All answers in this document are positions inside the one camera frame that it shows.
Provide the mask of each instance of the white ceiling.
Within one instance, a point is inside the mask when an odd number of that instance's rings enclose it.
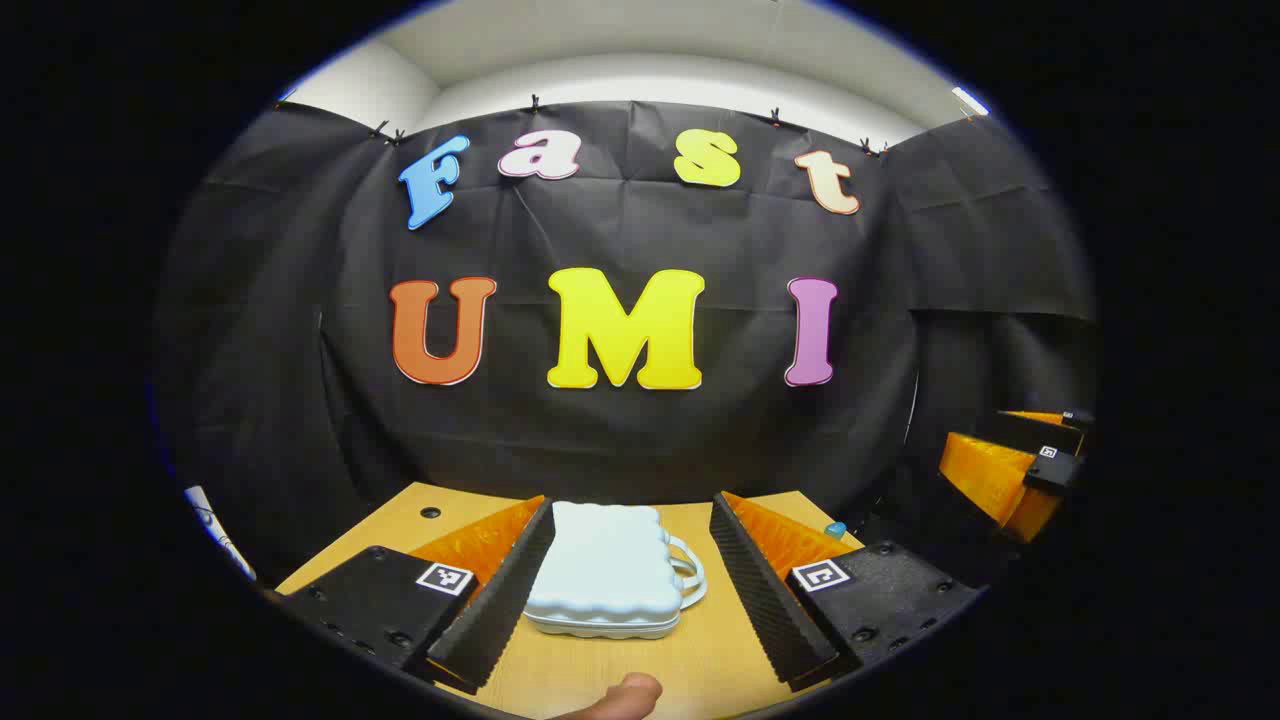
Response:
[[[810,0],[451,0],[381,40],[439,87],[603,53],[673,53],[791,72],[932,128],[964,117],[956,83]]]

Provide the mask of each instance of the white wall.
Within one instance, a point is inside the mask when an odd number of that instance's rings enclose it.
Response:
[[[289,102],[321,108],[383,132],[413,132],[439,88],[421,68],[392,46],[358,45],[311,73]]]
[[[447,87],[410,132],[447,122],[527,108],[536,94],[544,105],[588,100],[648,100],[728,108],[859,142],[879,150],[925,128],[882,105],[799,76],[714,58],[611,54],[552,60]]]

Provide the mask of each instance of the screw hole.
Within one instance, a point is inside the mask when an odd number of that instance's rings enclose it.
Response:
[[[398,647],[408,647],[413,643],[413,638],[397,630],[394,633],[387,633],[387,642]]]

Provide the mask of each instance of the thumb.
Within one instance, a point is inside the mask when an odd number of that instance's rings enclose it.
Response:
[[[662,683],[645,673],[627,673],[594,705],[552,720],[640,720],[653,712],[662,696]]]

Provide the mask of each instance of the foam letter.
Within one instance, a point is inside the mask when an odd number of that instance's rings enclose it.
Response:
[[[466,136],[453,136],[401,173],[401,182],[408,186],[411,209],[408,229],[416,231],[422,227],[422,223],[439,215],[453,202],[453,193],[440,190],[440,183],[453,184],[458,182],[462,169],[453,154],[462,152],[470,146],[471,141]],[[436,160],[440,161],[439,165],[435,164]]]
[[[703,373],[694,366],[694,301],[707,286],[687,270],[660,270],[649,278],[627,315],[604,273],[568,268],[547,281],[561,296],[559,361],[547,373],[552,387],[595,387],[598,373],[586,364],[588,342],[614,387],[622,387],[640,350],[649,343],[636,380],[645,389],[694,389]]]
[[[458,340],[448,357],[436,357],[426,350],[426,309],[439,291],[428,281],[403,282],[392,288],[396,304],[392,356],[401,373],[415,383],[452,386],[470,378],[480,365],[484,301],[498,291],[498,283],[490,278],[460,278],[449,286],[449,293],[458,299]]]
[[[833,374],[827,361],[827,331],[836,286],[818,278],[796,278],[787,283],[796,299],[796,354],[783,379],[791,387],[820,386]]]
[[[733,138],[709,129],[686,129],[676,136],[676,174],[685,182],[728,187],[742,177],[742,168],[732,158],[737,152]]]
[[[840,178],[850,176],[849,165],[832,161],[831,152],[826,150],[814,150],[797,156],[796,167],[809,170],[809,188],[818,205],[837,215],[852,215],[858,211],[858,199],[840,190]]]
[[[577,172],[577,149],[582,138],[563,129],[544,129],[516,138],[516,150],[498,160],[498,172],[524,178],[532,174],[543,179],[563,179]]]

